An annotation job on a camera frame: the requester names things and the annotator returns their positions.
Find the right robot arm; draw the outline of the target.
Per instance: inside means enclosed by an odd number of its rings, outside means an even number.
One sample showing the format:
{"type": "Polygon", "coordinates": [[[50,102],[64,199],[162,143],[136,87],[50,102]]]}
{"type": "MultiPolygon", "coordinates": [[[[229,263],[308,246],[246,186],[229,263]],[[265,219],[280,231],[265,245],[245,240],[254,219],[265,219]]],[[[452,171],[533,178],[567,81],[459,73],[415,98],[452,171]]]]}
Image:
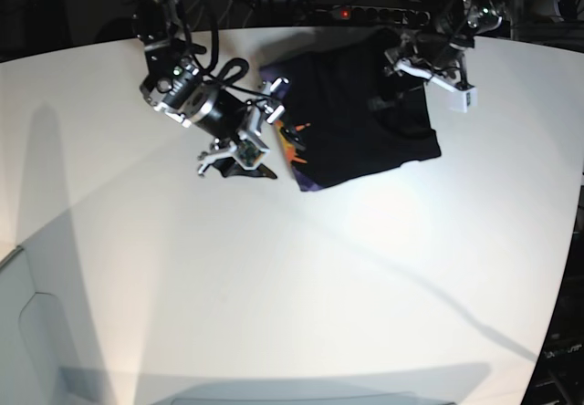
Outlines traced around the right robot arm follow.
{"type": "Polygon", "coordinates": [[[132,24],[148,69],[140,85],[144,100],[182,127],[196,127],[213,139],[198,157],[198,175],[214,168],[225,178],[275,179],[264,163],[270,149],[262,140],[263,125],[275,126],[293,149],[306,147],[298,127],[286,118],[289,79],[276,77],[256,90],[239,87],[249,63],[236,57],[218,64],[218,19],[208,0],[198,2],[210,24],[209,47],[193,42],[183,0],[130,1],[136,5],[132,24]]]}

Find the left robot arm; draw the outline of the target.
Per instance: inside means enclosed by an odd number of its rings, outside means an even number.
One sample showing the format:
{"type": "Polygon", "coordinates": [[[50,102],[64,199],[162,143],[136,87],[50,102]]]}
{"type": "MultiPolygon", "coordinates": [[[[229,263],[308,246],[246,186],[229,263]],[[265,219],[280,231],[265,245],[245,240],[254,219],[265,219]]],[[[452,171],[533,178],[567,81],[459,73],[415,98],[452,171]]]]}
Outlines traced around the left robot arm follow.
{"type": "Polygon", "coordinates": [[[478,103],[469,81],[466,52],[475,38],[497,30],[503,10],[497,0],[397,0],[397,7],[370,10],[391,33],[381,47],[384,96],[402,100],[426,86],[441,89],[454,111],[478,103]]]}

